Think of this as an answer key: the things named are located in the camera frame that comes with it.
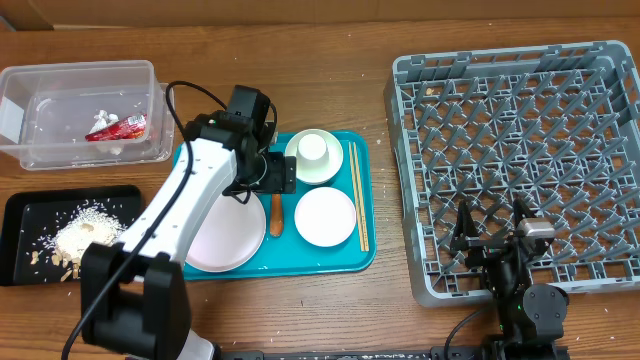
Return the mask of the orange carrot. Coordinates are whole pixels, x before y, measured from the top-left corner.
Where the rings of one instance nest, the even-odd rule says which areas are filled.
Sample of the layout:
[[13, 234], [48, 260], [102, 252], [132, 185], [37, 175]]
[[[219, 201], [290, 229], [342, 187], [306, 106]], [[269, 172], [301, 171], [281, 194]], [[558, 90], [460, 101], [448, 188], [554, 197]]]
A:
[[284, 230], [284, 215], [282, 198], [280, 194], [273, 194], [271, 196], [271, 211], [270, 211], [270, 235], [274, 238], [281, 236]]

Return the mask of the red snack wrapper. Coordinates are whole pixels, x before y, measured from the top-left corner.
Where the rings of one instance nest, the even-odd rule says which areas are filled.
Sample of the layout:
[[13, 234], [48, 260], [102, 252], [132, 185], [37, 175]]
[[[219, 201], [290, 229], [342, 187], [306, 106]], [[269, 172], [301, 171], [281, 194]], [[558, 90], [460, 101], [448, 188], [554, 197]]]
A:
[[88, 142], [111, 141], [140, 138], [146, 131], [147, 115], [145, 113], [128, 116], [106, 128], [87, 134]]

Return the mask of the white napkin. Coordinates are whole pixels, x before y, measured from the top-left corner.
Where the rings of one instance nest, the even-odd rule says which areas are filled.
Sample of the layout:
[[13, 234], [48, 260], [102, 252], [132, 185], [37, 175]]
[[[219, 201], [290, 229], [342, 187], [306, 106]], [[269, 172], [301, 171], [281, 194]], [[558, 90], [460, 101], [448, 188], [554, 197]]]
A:
[[[100, 110], [94, 116], [94, 119], [96, 122], [89, 131], [90, 134], [104, 130], [119, 121], [119, 117], [116, 114], [109, 114], [105, 110]], [[102, 153], [110, 153], [112, 155], [119, 155], [123, 151], [122, 147], [110, 147], [108, 145], [98, 145], [97, 149]]]

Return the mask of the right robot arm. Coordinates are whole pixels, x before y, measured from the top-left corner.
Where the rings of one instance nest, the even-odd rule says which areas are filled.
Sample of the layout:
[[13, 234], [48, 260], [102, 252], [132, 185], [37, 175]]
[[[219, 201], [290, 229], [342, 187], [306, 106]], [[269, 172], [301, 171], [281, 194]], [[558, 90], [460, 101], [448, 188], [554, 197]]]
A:
[[[569, 296], [565, 290], [534, 284], [527, 264], [539, 259], [555, 240], [551, 223], [538, 217], [517, 198], [513, 202], [514, 230], [491, 240], [482, 240], [469, 206], [461, 201], [451, 248], [467, 254], [465, 265], [481, 270], [481, 280], [493, 303], [470, 314], [448, 335], [446, 359], [567, 359], [567, 348], [555, 341], [564, 335]], [[481, 313], [494, 309], [501, 332], [486, 336], [476, 347], [451, 346], [458, 331]]]

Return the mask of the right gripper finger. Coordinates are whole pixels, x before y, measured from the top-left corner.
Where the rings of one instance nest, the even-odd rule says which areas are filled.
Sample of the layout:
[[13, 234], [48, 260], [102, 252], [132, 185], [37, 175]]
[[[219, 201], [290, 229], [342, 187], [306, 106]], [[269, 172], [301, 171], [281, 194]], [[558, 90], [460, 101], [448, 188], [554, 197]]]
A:
[[528, 207], [526, 202], [519, 197], [516, 197], [513, 201], [513, 215], [514, 231], [520, 235], [527, 233], [527, 219], [533, 219], [536, 217], [535, 213]]
[[453, 237], [455, 239], [462, 236], [471, 238], [479, 237], [468, 203], [465, 200], [461, 200], [459, 203], [457, 220], [453, 233]]

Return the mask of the rice and food scraps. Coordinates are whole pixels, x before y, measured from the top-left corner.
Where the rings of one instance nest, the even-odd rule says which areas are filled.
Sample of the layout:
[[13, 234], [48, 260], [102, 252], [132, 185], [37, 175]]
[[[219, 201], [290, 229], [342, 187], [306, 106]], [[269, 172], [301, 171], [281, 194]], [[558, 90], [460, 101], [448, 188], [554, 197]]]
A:
[[112, 245], [127, 225], [109, 210], [121, 210], [122, 205], [96, 200], [79, 203], [64, 201], [53, 206], [52, 225], [37, 225], [37, 237], [27, 250], [28, 274], [43, 283], [78, 280], [81, 259], [88, 247], [97, 243]]

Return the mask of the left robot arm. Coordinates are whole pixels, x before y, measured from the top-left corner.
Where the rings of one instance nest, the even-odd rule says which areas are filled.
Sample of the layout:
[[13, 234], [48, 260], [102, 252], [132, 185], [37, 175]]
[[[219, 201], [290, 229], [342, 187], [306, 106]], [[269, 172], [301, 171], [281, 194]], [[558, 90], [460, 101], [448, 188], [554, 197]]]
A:
[[111, 245], [91, 244], [81, 259], [77, 338], [135, 359], [218, 359], [219, 346], [193, 330], [183, 267], [208, 212], [221, 196], [292, 194], [296, 161], [269, 149], [275, 105], [260, 90], [234, 87], [228, 103], [178, 130], [178, 163], [140, 217]]

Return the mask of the large white plate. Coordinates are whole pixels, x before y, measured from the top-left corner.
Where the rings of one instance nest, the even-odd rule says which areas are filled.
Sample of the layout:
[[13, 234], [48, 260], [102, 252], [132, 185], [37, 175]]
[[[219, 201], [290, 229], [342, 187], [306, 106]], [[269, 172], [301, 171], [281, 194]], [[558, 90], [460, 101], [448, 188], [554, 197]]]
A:
[[259, 198], [247, 204], [219, 197], [194, 238], [186, 263], [198, 270], [222, 273], [240, 267], [260, 248], [266, 234], [266, 215]]

